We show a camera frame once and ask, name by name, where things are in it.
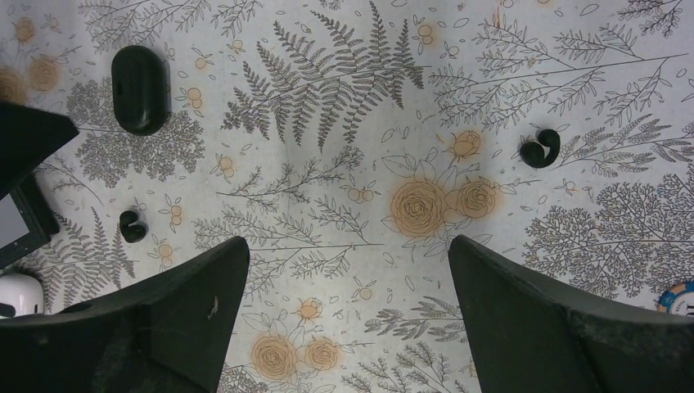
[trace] orange rose illustration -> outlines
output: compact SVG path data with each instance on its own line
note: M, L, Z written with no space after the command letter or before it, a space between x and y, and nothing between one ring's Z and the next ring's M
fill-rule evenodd
M323 304L315 297L309 297L301 302L299 311L296 313L301 317L301 322L311 321L321 316Z
M463 184L460 190L450 192L446 196L448 206L458 213L480 219L494 210L496 191L482 182Z
M285 381L296 371L296 349L282 337L262 337L250 354L258 373L270 381Z
M433 183L415 182L402 186L393 196L390 213L395 226L408 236L429 236L444 223L446 196Z
M339 354L340 349L327 338L314 340L304 350L304 362L311 368L325 371L336 366Z
M480 149L480 135L475 131L465 131L456 136L453 146L448 150L452 152L458 161L464 160L477 153Z
M55 59L41 56L29 66L29 83L31 87L47 92L58 83L61 68Z
M23 17L15 23L15 37L19 42L27 43L34 35L34 23L31 19Z
M26 103L26 86L19 74L11 68L0 69L0 101L17 105Z

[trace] black earbud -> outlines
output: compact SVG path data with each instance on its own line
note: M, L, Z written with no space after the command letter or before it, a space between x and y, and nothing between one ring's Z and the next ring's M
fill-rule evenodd
M549 154L544 155L544 147L549 147ZM538 134L538 141L526 142L520 147L520 158L533 168L546 168L559 156L561 138L553 129L544 129Z
M139 242L147 235L145 226L136 224L138 219L137 213L131 210L124 211L120 214L118 222L120 234L123 235L123 239L128 243Z

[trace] black plastic part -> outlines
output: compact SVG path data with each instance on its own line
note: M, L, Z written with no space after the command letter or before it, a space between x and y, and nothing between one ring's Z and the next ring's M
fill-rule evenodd
M12 189L10 197L20 211L29 233L0 249L0 269L48 244L51 235L60 231L33 175L27 176Z
M547 156L544 154L543 146L549 148ZM537 142L527 142L520 147L520 158L533 168L546 168L557 159L560 149L561 137L559 133L553 129L544 129L538 135Z
M124 47L110 67L113 112L118 124L135 135L152 135L166 122L166 71L146 47Z
M137 243L145 238L147 229L144 225L135 224L129 227L121 227L120 233L123 235L123 239L125 239L126 242Z
M0 391L217 391L249 266L235 237L59 314L0 319Z
M79 132L69 117L0 102L0 198Z
M448 260L484 393L692 391L694 318L603 299L464 236Z
M121 227L127 227L130 224L135 224L137 222L137 213L131 210L126 210L120 214L118 225Z
M147 235L147 228L144 225L136 224L138 219L137 213L131 210L126 210L120 214L118 228L123 239L128 243L137 243Z

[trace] botanical print surface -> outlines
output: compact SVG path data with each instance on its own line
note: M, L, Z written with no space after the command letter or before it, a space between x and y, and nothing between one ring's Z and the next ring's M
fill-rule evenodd
M61 232L10 269L56 313L243 236L220 392L479 392L446 257L460 234L648 309L694 279L684 1L3 7L0 100L79 130L34 171ZM147 137L113 115L128 45L167 70ZM518 149L543 129L560 154L531 169Z

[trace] blue poker chip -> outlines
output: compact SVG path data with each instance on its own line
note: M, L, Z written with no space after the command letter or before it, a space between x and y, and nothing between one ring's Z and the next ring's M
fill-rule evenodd
M686 282L671 287L658 300L658 311L694 317L694 282Z

